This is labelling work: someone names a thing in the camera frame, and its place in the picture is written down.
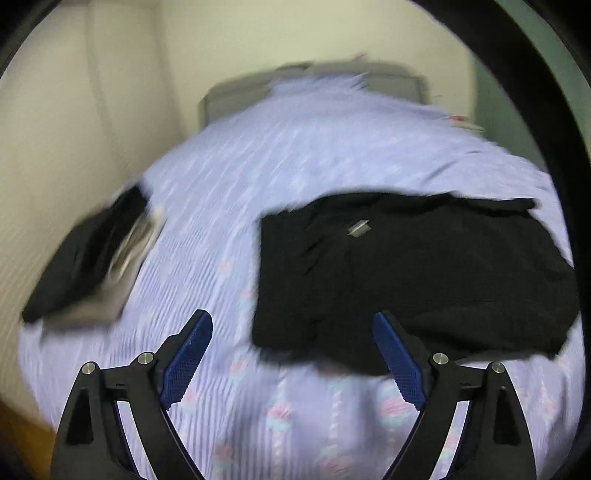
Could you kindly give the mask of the purple floral bed cover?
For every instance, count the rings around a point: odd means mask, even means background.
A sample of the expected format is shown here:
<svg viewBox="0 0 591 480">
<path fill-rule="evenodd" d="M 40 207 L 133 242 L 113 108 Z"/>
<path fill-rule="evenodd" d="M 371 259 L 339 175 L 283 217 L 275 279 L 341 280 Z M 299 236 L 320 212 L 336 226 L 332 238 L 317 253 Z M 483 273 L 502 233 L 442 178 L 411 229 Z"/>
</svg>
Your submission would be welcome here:
<svg viewBox="0 0 591 480">
<path fill-rule="evenodd" d="M 370 337 L 388 310 L 435 352 L 506 363 L 537 473 L 574 441 L 583 334 L 550 176 L 429 106 L 350 77 L 274 84 L 143 176 L 165 224 L 121 317 L 25 327 L 57 422 L 86 360 L 129 362 L 197 309 L 213 337 L 171 409 L 211 479 L 375 479 L 417 413 Z"/>
</svg>

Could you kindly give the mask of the folded clothes stack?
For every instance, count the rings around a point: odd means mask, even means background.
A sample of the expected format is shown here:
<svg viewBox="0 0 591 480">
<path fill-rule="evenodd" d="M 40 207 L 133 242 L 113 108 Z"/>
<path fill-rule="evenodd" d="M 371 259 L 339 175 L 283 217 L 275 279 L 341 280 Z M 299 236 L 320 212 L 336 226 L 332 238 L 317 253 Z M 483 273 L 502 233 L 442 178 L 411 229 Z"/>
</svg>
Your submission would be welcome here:
<svg viewBox="0 0 591 480">
<path fill-rule="evenodd" d="M 47 330 L 115 323 L 164 223 L 164 212 L 149 207 L 139 184 L 83 218 L 41 273 L 22 310 L 23 322 L 41 322 Z"/>
</svg>

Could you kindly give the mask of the black pants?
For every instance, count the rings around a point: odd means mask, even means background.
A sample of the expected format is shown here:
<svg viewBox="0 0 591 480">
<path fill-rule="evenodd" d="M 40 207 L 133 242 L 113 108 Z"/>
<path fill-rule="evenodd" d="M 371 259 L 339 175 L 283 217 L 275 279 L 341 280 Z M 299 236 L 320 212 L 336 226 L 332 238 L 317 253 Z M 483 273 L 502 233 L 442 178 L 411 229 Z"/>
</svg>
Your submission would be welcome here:
<svg viewBox="0 0 591 480">
<path fill-rule="evenodd" d="M 575 273 L 529 198 L 351 192 L 260 219 L 252 342 L 383 375 L 387 311 L 434 352 L 556 355 L 580 307 Z"/>
</svg>

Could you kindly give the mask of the grey bed headboard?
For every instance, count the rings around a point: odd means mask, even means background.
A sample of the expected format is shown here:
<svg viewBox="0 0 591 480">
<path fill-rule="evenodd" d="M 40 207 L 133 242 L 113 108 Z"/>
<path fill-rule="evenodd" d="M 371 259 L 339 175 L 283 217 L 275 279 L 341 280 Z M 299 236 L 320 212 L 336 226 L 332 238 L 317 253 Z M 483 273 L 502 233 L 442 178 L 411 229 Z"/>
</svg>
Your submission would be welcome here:
<svg viewBox="0 0 591 480">
<path fill-rule="evenodd" d="M 200 126 L 238 114 L 270 96 L 358 90 L 421 104 L 431 102 L 427 79 L 401 64 L 362 60 L 293 63 L 214 85 L 200 102 Z"/>
</svg>

